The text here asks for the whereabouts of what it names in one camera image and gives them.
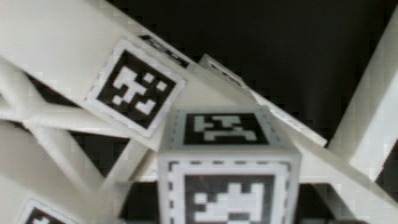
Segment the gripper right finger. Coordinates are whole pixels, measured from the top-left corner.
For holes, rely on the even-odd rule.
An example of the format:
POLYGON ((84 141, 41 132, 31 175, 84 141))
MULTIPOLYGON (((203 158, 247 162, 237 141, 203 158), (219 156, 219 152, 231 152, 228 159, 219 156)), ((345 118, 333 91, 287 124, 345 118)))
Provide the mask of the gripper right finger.
POLYGON ((299 224, 370 224, 352 210, 327 184, 303 184, 299 188, 299 224))

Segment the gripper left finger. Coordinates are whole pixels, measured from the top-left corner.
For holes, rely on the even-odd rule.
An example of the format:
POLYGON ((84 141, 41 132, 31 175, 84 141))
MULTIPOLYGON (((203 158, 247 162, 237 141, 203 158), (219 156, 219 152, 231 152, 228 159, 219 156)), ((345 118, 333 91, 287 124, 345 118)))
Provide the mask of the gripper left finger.
POLYGON ((159 224, 159 193, 153 182, 111 185, 95 224, 159 224))

